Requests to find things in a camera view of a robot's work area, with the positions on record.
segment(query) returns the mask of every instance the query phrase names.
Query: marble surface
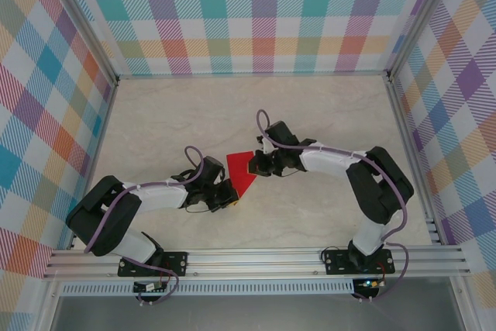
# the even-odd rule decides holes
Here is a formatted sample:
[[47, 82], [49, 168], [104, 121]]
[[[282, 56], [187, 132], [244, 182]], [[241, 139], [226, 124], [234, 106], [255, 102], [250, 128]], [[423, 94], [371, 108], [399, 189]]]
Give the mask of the marble surface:
[[[385, 147], [410, 175], [381, 77], [170, 78], [121, 82], [93, 183], [107, 174], [168, 178], [190, 167], [189, 144], [226, 164], [226, 154], [258, 148], [259, 108], [300, 140]], [[161, 209], [137, 215], [132, 227], [170, 248], [326, 247], [347, 245], [362, 216], [347, 180], [299, 172], [257, 178], [237, 205], [216, 213]], [[430, 244], [416, 197], [391, 241]]]

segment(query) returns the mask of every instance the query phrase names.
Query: plaid fabric backdrop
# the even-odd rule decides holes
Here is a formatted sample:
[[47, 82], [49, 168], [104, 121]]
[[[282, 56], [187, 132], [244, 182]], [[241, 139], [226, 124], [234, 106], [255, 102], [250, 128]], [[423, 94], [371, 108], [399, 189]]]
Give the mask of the plaid fabric backdrop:
[[450, 243], [496, 325], [496, 0], [442, 0], [398, 90]]
[[382, 71], [415, 0], [80, 3], [116, 70], [151, 75]]
[[111, 85], [59, 0], [0, 0], [0, 330], [24, 330]]
[[410, 29], [412, 28], [413, 24], [415, 23], [415, 20], [417, 19], [417, 16], [419, 15], [420, 10], [422, 9], [424, 5], [425, 0], [417, 0], [415, 2], [415, 5], [412, 8], [412, 11], [410, 12], [410, 15], [408, 16], [407, 22], [403, 26], [403, 30], [401, 31], [400, 36], [398, 37], [398, 40], [396, 41], [396, 44], [394, 45], [393, 51], [389, 57], [389, 60], [387, 60], [386, 64], [386, 69], [390, 70], [392, 64], [394, 63], [394, 59], [398, 55], [398, 51], [400, 50], [401, 46], [403, 46], [403, 42], [405, 41], [405, 37], [408, 35], [410, 32]]

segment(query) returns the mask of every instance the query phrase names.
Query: red cloth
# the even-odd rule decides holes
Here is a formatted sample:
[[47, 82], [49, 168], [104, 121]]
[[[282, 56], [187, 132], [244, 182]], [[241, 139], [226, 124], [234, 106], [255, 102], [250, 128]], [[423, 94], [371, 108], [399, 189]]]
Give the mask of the red cloth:
[[232, 186], [238, 192], [239, 198], [245, 194], [257, 177], [255, 174], [248, 173], [248, 162], [253, 156], [253, 151], [247, 151], [245, 153], [229, 154], [226, 157], [229, 177], [231, 178]]

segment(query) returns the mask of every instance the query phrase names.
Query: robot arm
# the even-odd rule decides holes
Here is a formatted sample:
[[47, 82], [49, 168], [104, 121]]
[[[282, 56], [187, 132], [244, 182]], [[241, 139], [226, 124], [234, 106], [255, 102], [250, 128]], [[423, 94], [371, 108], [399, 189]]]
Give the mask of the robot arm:
[[[160, 245], [145, 233], [129, 228], [136, 213], [163, 208], [186, 209], [199, 202], [204, 202], [211, 212], [215, 212], [239, 199], [231, 180], [225, 179], [226, 171], [220, 162], [205, 157], [203, 164], [201, 174], [191, 183], [167, 186], [168, 183], [189, 180], [197, 174], [199, 167], [172, 176], [158, 185], [138, 187], [125, 194], [108, 214], [90, 251], [95, 256], [113, 253], [160, 267], [164, 253]], [[112, 201], [132, 186], [135, 184], [121, 182], [114, 176], [104, 177], [71, 211], [66, 219], [67, 226], [88, 245]]]
[[[382, 237], [387, 224], [401, 209], [391, 186], [384, 180], [376, 180], [379, 174], [362, 160], [330, 153], [316, 148], [325, 147], [315, 140], [306, 139], [301, 143], [284, 122], [277, 122], [266, 129], [267, 135], [277, 143], [289, 146], [312, 146], [307, 150], [292, 150], [274, 147], [263, 137], [258, 137], [263, 150], [258, 150], [249, 163], [249, 172], [260, 176], [282, 175], [283, 169], [295, 168], [300, 171], [316, 171], [333, 176], [348, 178], [364, 219], [358, 232], [348, 246], [348, 259], [358, 271], [375, 261], [383, 246]], [[375, 147], [367, 152], [356, 152], [376, 163], [394, 182], [405, 203], [413, 196], [413, 187], [393, 161], [389, 153]]]

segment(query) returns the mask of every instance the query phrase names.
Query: purple cable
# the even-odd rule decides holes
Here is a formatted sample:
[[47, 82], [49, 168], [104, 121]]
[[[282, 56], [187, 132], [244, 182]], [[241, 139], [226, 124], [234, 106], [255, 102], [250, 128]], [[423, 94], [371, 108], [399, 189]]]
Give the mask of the purple cable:
[[[194, 164], [193, 163], [193, 160], [190, 158], [190, 156], [188, 154], [188, 150], [190, 150], [190, 149], [193, 149], [194, 151], [196, 151], [198, 153], [198, 155], [200, 156], [200, 169], [198, 170], [198, 172], [196, 173], [195, 176], [193, 176], [189, 180], [181, 181], [181, 182], [165, 182], [165, 181], [146, 182], [146, 183], [141, 184], [141, 185], [133, 185], [133, 186], [131, 186], [131, 187], [129, 187], [129, 188], [124, 189], [123, 191], [121, 191], [115, 197], [115, 199], [112, 201], [112, 203], [108, 207], [107, 211], [103, 215], [102, 220], [100, 221], [100, 224], [98, 225], [98, 228], [95, 230], [95, 234], [93, 234], [93, 237], [90, 239], [90, 241], [88, 242], [88, 245], [84, 249], [84, 253], [90, 252], [90, 250], [93, 247], [93, 245], [95, 244], [98, 236], [102, 232], [103, 226], [105, 225], [107, 219], [109, 218], [110, 213], [112, 212], [112, 210], [117, 205], [117, 202], [119, 202], [122, 199], [122, 197], [124, 195], [126, 195], [127, 193], [129, 193], [130, 191], [136, 190], [138, 187], [140, 187], [140, 188], [146, 188], [146, 187], [149, 187], [149, 186], [161, 186], [161, 185], [164, 185], [164, 186], [182, 186], [182, 185], [189, 184], [190, 182], [193, 182], [194, 180], [196, 180], [200, 176], [200, 174], [202, 174], [203, 166], [204, 166], [204, 163], [205, 162], [203, 161], [203, 154], [202, 154], [202, 152], [197, 147], [193, 147], [191, 145], [188, 145], [187, 147], [184, 148], [184, 154], [186, 154], [186, 158], [192, 164]], [[146, 265], [146, 264], [140, 263], [139, 261], [136, 261], [136, 260], [131, 259], [131, 258], [128, 258], [128, 257], [124, 257], [124, 258], [126, 260], [128, 260], [130, 263], [133, 263], [133, 264], [138, 265], [140, 267], [145, 267], [146, 269], [152, 269], [152, 270], [155, 270], [155, 271], [161, 271], [161, 272], [163, 272], [165, 274], [170, 274], [170, 275], [172, 275], [173, 277], [176, 278], [176, 283], [175, 283], [174, 287], [167, 294], [165, 294], [164, 296], [162, 296], [161, 298], [159, 298], [155, 302], [145, 302], [144, 300], [141, 299], [141, 294], [138, 294], [138, 299], [142, 302], [142, 304], [143, 303], [146, 303], [148, 305], [159, 304], [159, 303], [163, 302], [165, 299], [169, 298], [172, 295], [172, 293], [177, 290], [177, 286], [179, 285], [179, 277], [173, 271], [169, 271], [168, 269], [164, 269], [162, 267], [154, 267], [154, 266], [151, 266], [151, 265]]]
[[193, 147], [191, 145], [188, 145], [187, 147], [184, 148], [184, 153], [186, 154], [186, 157], [190, 160], [190, 162], [191, 162], [191, 158], [188, 155], [188, 150], [189, 149], [193, 149], [200, 156], [200, 169], [198, 170], [198, 172], [196, 173], [195, 176], [193, 176], [189, 180], [181, 181], [181, 182], [165, 182], [165, 181], [145, 182], [143, 184], [137, 184], [137, 185], [130, 186], [129, 188], [124, 189], [123, 191], [121, 191], [115, 197], [115, 199], [112, 201], [112, 203], [108, 207], [107, 211], [103, 215], [102, 220], [100, 221], [100, 224], [98, 225], [98, 228], [95, 230], [95, 234], [93, 234], [93, 237], [90, 239], [90, 241], [88, 242], [88, 245], [84, 249], [84, 253], [90, 252], [90, 250], [93, 247], [93, 245], [95, 244], [98, 236], [102, 232], [103, 226], [105, 225], [105, 223], [107, 222], [107, 219], [109, 218], [110, 214], [112, 213], [112, 210], [115, 208], [115, 206], [117, 205], [117, 203], [122, 199], [122, 197], [124, 195], [126, 195], [127, 193], [129, 193], [130, 191], [136, 190], [137, 188], [147, 188], [149, 186], [161, 186], [161, 185], [163, 185], [163, 186], [182, 186], [182, 185], [189, 184], [190, 182], [193, 182], [194, 180], [196, 180], [200, 176], [200, 174], [202, 173], [202, 171], [203, 171], [203, 165], [204, 165], [203, 154], [202, 154], [202, 152], [197, 147]]
[[[293, 150], [319, 150], [319, 151], [328, 151], [330, 153], [337, 153], [337, 154], [347, 155], [347, 156], [350, 156], [350, 157], [355, 157], [357, 159], [363, 160], [364, 162], [368, 163], [374, 170], [376, 170], [377, 172], [379, 172], [379, 174], [382, 176], [382, 178], [389, 184], [389, 186], [391, 187], [392, 191], [394, 192], [394, 195], [396, 195], [396, 198], [400, 202], [401, 210], [403, 211], [403, 221], [401, 221], [401, 224], [397, 228], [394, 228], [394, 229], [390, 230], [389, 232], [387, 232], [386, 234], [384, 234], [381, 237], [381, 240], [384, 242], [387, 238], [389, 238], [393, 234], [399, 232], [400, 230], [402, 230], [406, 226], [406, 223], [408, 221], [408, 213], [407, 213], [407, 210], [406, 210], [405, 201], [403, 200], [403, 197], [401, 196], [400, 191], [398, 190], [398, 188], [396, 188], [396, 185], [394, 185], [394, 182], [389, 178], [388, 174], [386, 174], [386, 172], [384, 172], [382, 170], [382, 168], [380, 168], [379, 166], [377, 166], [372, 160], [368, 159], [367, 157], [364, 157], [363, 155], [354, 153], [353, 151], [342, 150], [342, 149], [335, 149], [333, 147], [312, 147], [312, 146], [310, 146], [310, 147], [302, 147], [302, 146], [291, 146], [291, 145], [284, 145], [282, 143], [278, 143], [277, 141], [272, 140], [269, 137], [269, 135], [267, 135], [267, 133], [265, 132], [265, 129], [262, 127], [262, 125], [260, 123], [260, 114], [263, 114], [265, 116], [265, 119], [267, 120], [267, 127], [270, 126], [269, 115], [267, 114], [267, 112], [265, 110], [260, 109], [257, 112], [257, 126], [258, 126], [258, 129], [262, 133], [262, 136], [267, 141], [270, 141], [276, 147], [281, 147], [283, 149], [293, 149]], [[376, 296], [376, 298], [383, 298], [386, 294], [389, 294], [391, 292], [391, 290], [398, 285], [398, 283], [400, 282], [400, 280], [405, 276], [406, 271], [407, 271], [407, 268], [408, 268], [408, 264], [410, 262], [410, 256], [408, 255], [408, 250], [406, 249], [405, 246], [403, 246], [400, 243], [385, 243], [385, 244], [387, 244], [388, 246], [401, 247], [403, 249], [403, 251], [405, 252], [405, 266], [403, 267], [403, 270], [401, 271], [401, 273], [400, 273], [397, 281], [393, 284], [393, 286], [388, 291], [386, 291], [385, 293]]]
[[136, 261], [134, 259], [130, 259], [128, 257], [123, 257], [123, 259], [126, 259], [128, 260], [128, 262], [130, 263], [133, 263], [135, 265], [138, 265], [140, 267], [145, 267], [146, 269], [151, 269], [153, 271], [161, 271], [162, 273], [165, 273], [165, 274], [170, 274], [171, 276], [173, 276], [174, 278], [176, 278], [176, 283], [174, 284], [173, 288], [167, 293], [165, 294], [164, 296], [161, 296], [158, 300], [156, 300], [155, 302], [147, 302], [145, 300], [143, 300], [141, 298], [141, 292], [138, 294], [138, 300], [141, 301], [141, 304], [147, 304], [147, 305], [155, 305], [155, 304], [160, 304], [161, 302], [167, 300], [173, 292], [175, 292], [177, 290], [177, 287], [179, 287], [179, 277], [177, 276], [177, 274], [175, 274], [173, 271], [169, 271], [168, 269], [164, 269], [162, 267], [154, 267], [153, 265], [146, 265], [146, 264], [142, 264], [140, 263], [139, 261]]

